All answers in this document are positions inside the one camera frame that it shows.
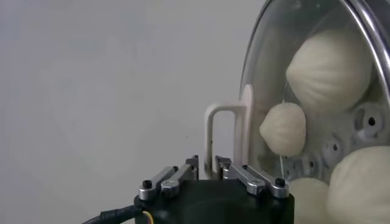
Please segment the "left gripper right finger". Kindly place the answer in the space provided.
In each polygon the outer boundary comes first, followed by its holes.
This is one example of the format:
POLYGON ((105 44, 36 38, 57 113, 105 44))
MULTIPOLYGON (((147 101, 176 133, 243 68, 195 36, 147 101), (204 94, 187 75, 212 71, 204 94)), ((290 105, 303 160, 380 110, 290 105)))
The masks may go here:
POLYGON ((233 164, 231 159, 216 156, 216 178, 221 180, 239 180, 248 194, 259 196, 269 192, 275 198, 288 198, 289 185, 282 177, 273 177, 267 172, 257 171, 248 165, 233 164))

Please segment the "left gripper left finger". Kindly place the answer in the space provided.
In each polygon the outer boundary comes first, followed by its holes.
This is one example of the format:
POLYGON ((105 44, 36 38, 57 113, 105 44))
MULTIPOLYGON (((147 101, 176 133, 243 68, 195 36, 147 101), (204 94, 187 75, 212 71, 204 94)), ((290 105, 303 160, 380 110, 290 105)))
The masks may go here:
POLYGON ((194 155, 186 159, 184 165, 167 166, 156 176, 144 180, 138 190, 140 200, 154 200, 158 195, 173 198, 180 192, 180 186, 186 180, 198 180, 199 157, 194 155))

